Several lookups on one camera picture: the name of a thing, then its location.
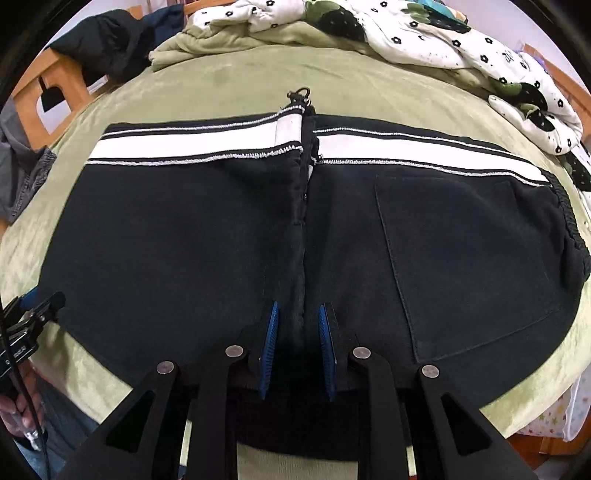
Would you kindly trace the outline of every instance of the elastic cuff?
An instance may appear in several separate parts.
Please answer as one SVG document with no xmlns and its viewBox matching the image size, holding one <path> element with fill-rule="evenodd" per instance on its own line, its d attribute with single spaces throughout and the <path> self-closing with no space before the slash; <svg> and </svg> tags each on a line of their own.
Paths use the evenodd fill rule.
<svg viewBox="0 0 591 480">
<path fill-rule="evenodd" d="M 569 195 L 566 193 L 566 190 L 554 174 L 543 169 L 540 170 L 550 182 L 550 186 L 552 187 L 553 192 L 556 194 L 556 197 L 558 198 L 558 203 L 560 205 L 560 208 L 562 209 L 564 220 L 566 222 L 566 229 L 569 233 L 569 236 L 574 242 L 574 247 L 577 250 L 579 250 L 582 254 L 583 278 L 587 280 L 589 278 L 589 273 L 591 272 L 591 257 L 589 255 L 587 245 L 585 244 L 583 238 L 579 233 L 577 220 L 574 217 L 573 207 L 570 203 Z"/>
</svg>

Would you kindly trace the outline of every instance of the back pocket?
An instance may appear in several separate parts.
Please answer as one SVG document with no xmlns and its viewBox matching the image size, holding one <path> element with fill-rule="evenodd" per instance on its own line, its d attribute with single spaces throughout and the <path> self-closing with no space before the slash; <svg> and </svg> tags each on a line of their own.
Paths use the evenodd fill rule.
<svg viewBox="0 0 591 480">
<path fill-rule="evenodd" d="M 556 309 L 539 236 L 508 179 L 377 177 L 375 188 L 417 362 L 493 342 Z"/>
</svg>

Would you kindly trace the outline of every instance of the green fleece blanket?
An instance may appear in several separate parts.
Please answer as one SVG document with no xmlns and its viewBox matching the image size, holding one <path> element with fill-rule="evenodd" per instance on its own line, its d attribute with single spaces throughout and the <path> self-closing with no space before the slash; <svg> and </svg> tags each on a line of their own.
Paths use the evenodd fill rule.
<svg viewBox="0 0 591 480">
<path fill-rule="evenodd" d="M 580 233 L 591 245 L 589 218 L 568 174 L 556 158 L 543 154 L 482 99 L 357 51 L 264 45 L 203 56 L 158 72 L 147 70 L 89 105 L 52 147 L 57 160 L 47 182 L 2 239 L 0 291 L 5 302 L 36 285 L 69 192 L 107 125 L 273 112 L 286 104 L 286 92 L 304 85 L 311 89 L 318 113 L 465 135 L 496 143 L 549 170 L 567 190 Z M 88 215 L 92 221 L 92 212 Z M 38 370 L 94 419 L 103 420 L 128 393 L 127 385 L 59 327 L 48 326 L 40 343 L 34 355 Z M 587 282 L 579 313 L 561 347 L 537 372 L 483 412 L 509 436 L 554 403 L 589 362 L 591 287 Z M 349 463 L 294 459 L 248 447 L 239 452 L 243 479 L 356 478 L 356 467 Z"/>
<path fill-rule="evenodd" d="M 249 32 L 246 23 L 212 28 L 211 31 L 202 30 L 190 23 L 182 32 L 150 52 L 150 61 L 152 69 L 157 72 L 182 61 L 205 55 L 243 51 L 274 44 L 338 48 L 385 61 L 365 42 L 328 35 L 306 22 L 295 22 L 256 33 Z M 490 79 L 476 69 L 447 70 L 420 65 L 401 67 L 455 85 L 485 100 L 495 92 Z"/>
</svg>

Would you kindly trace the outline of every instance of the metal screw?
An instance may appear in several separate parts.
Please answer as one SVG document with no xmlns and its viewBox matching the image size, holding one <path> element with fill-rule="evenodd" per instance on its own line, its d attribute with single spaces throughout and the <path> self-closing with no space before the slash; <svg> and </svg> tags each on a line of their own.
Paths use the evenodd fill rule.
<svg viewBox="0 0 591 480">
<path fill-rule="evenodd" d="M 174 363 L 169 362 L 168 360 L 166 360 L 165 362 L 160 362 L 158 364 L 158 366 L 156 367 L 156 371 L 160 375 L 167 375 L 173 370 L 174 370 Z"/>
<path fill-rule="evenodd" d="M 365 348 L 364 346 L 358 346 L 353 348 L 353 356 L 355 358 L 366 359 L 369 358 L 371 355 L 371 350 L 369 348 Z"/>
<path fill-rule="evenodd" d="M 428 378 L 437 378 L 439 376 L 439 369 L 435 365 L 425 365 L 421 372 Z"/>
<path fill-rule="evenodd" d="M 228 348 L 226 348 L 226 355 L 232 358 L 241 356 L 243 353 L 244 348 L 242 348 L 240 345 L 230 345 Z"/>
</svg>

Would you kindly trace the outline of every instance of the white waistband stripe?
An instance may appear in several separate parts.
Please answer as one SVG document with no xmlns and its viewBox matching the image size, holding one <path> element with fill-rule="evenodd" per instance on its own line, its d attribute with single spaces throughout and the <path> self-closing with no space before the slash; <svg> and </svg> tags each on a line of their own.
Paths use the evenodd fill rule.
<svg viewBox="0 0 591 480">
<path fill-rule="evenodd" d="M 548 183 L 538 167 L 526 161 L 515 160 L 492 153 L 481 153 L 462 148 L 412 140 L 360 137 L 358 135 L 326 135 L 319 137 L 319 153 L 325 160 L 341 158 L 365 160 L 404 160 L 441 167 L 461 168 L 463 170 L 510 171 L 540 183 Z"/>
<path fill-rule="evenodd" d="M 96 144 L 90 159 L 191 157 L 227 150 L 272 148 L 290 141 L 301 141 L 300 113 L 262 125 L 221 132 L 104 138 Z"/>
</svg>

